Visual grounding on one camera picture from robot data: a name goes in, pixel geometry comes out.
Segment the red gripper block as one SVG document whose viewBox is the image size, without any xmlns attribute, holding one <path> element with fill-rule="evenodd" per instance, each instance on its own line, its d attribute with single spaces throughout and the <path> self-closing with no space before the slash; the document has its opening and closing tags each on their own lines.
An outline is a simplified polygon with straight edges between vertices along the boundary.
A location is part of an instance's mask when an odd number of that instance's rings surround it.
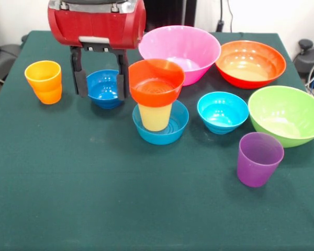
<svg viewBox="0 0 314 251">
<path fill-rule="evenodd" d="M 76 94 L 87 96 L 86 72 L 82 68 L 84 43 L 109 45 L 113 49 L 135 49 L 146 23 L 144 1 L 49 1 L 48 22 L 58 42 L 70 46 Z M 127 51 L 115 51 L 119 66 L 118 98 L 129 95 Z"/>
</svg>

